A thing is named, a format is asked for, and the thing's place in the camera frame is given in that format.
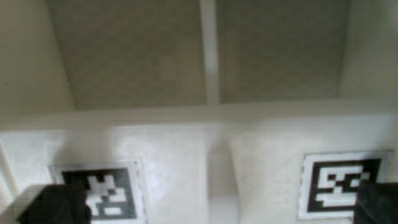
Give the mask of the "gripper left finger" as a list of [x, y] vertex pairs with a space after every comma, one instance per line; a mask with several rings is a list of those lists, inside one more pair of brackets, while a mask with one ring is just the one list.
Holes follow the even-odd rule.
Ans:
[[19, 216], [20, 224], [91, 224], [86, 200], [83, 185], [47, 185]]

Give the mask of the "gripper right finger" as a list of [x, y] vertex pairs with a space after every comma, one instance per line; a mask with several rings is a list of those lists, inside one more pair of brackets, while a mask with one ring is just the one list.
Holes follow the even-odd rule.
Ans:
[[398, 183], [361, 182], [354, 224], [398, 224]]

